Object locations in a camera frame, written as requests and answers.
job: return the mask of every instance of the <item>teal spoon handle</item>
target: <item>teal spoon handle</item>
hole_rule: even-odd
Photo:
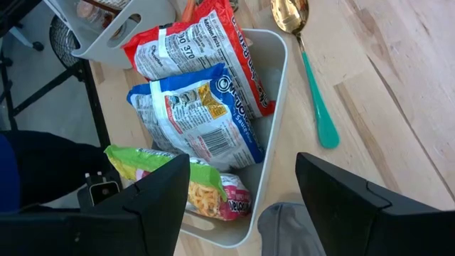
[[[316,126],[318,128],[318,136],[321,145],[327,149],[336,148],[340,144],[340,137],[336,131],[335,125],[330,118],[326,105],[322,100],[321,93],[318,89],[318,84],[314,79],[313,71],[311,71],[310,62],[305,52],[301,54],[304,59],[306,75],[310,84],[311,94],[313,95],[314,112],[316,115]]]

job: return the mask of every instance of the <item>orange object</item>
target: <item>orange object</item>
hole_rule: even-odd
[[[188,0],[186,2],[185,10],[182,13],[182,22],[189,22],[193,18],[194,8],[196,7],[196,0]]]

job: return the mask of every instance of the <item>gray floor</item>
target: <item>gray floor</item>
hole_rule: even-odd
[[[4,55],[14,62],[7,69],[14,84],[11,89],[14,106],[64,71],[49,42],[49,25],[53,16],[54,13],[42,2],[21,22],[24,25],[21,31],[29,41],[40,41],[44,45],[42,52],[22,45],[9,33],[3,38]],[[0,129],[10,129],[5,102],[0,110]],[[85,85],[76,78],[66,80],[26,108],[16,116],[16,122],[20,130],[50,132],[74,142],[100,145]],[[72,195],[53,206],[74,206],[75,202]]]

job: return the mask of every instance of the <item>plastic bag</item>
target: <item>plastic bag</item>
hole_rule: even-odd
[[[107,157],[120,175],[138,181],[176,155],[153,149],[108,146]],[[202,159],[190,158],[190,186],[186,209],[221,220],[234,220],[250,212],[250,192],[240,179],[222,174]]]
[[[132,88],[127,100],[160,150],[202,158],[220,171],[263,160],[264,150],[223,67]]]
[[[191,22],[155,27],[123,46],[133,67],[150,80],[224,63],[229,68],[247,116],[274,111],[252,63],[250,51],[229,0],[204,1]]]

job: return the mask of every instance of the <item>blue noodle package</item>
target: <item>blue noodle package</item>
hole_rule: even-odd
[[[229,171],[262,162],[264,150],[224,66],[137,85],[127,100],[161,150]]]

